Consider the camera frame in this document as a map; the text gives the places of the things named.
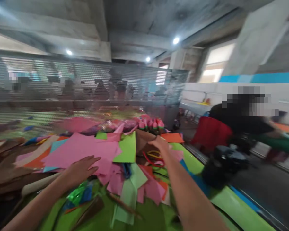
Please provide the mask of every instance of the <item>metal mesh panel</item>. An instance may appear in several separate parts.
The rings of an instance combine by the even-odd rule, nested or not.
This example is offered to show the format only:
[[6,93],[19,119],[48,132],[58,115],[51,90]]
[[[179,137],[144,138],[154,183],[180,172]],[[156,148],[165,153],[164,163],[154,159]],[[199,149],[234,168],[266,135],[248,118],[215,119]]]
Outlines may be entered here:
[[[59,131],[65,118],[105,124],[159,117],[172,126],[188,71],[0,51],[0,138]],[[34,126],[31,131],[24,131]]]

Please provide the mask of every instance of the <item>red chair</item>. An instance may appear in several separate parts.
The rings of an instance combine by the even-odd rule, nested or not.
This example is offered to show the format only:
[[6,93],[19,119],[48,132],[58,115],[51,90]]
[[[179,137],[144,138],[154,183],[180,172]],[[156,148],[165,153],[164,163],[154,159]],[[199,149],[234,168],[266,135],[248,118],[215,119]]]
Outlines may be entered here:
[[192,144],[200,144],[200,150],[212,152],[217,145],[228,146],[227,140],[232,135],[232,130],[223,122],[211,117],[203,116],[191,140]]

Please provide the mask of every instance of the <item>window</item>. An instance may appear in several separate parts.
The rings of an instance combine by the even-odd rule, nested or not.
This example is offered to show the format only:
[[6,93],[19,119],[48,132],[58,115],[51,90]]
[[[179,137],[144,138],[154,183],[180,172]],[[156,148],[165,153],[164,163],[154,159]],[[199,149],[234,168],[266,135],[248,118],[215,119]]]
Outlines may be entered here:
[[[165,66],[162,66],[160,68],[168,69],[168,67],[169,67],[169,65],[165,65]],[[167,75],[166,71],[157,71],[155,84],[157,86],[158,85],[164,85],[165,84],[166,75]]]
[[209,50],[203,66],[203,72],[199,81],[200,83],[213,83],[219,81],[234,47],[235,41],[232,40],[227,43],[214,46]]

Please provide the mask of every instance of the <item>black shirt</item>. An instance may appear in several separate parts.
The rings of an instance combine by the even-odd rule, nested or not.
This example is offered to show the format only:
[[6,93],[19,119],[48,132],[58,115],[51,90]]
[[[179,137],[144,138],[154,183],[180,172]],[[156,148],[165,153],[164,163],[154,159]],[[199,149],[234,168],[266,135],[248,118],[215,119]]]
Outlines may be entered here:
[[222,104],[212,107],[210,117],[228,125],[234,134],[249,133],[259,135],[274,131],[274,128],[265,122],[265,119],[256,115],[244,115],[238,106],[222,108]]

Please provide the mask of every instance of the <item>hand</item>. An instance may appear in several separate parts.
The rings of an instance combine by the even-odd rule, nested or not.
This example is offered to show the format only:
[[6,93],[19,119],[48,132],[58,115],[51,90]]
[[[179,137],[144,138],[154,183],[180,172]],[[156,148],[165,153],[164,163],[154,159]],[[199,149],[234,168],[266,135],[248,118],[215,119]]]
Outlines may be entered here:
[[171,146],[166,142],[166,140],[164,140],[159,135],[156,137],[155,140],[148,142],[148,144],[151,144],[157,147],[160,150],[161,155],[162,155],[162,152],[168,153],[168,151],[171,148]]
[[90,166],[100,159],[100,157],[94,158],[94,156],[88,156],[73,163],[69,168],[62,172],[54,183],[56,182],[62,186],[64,185],[66,190],[79,186],[99,169],[97,166],[92,168],[90,168]]

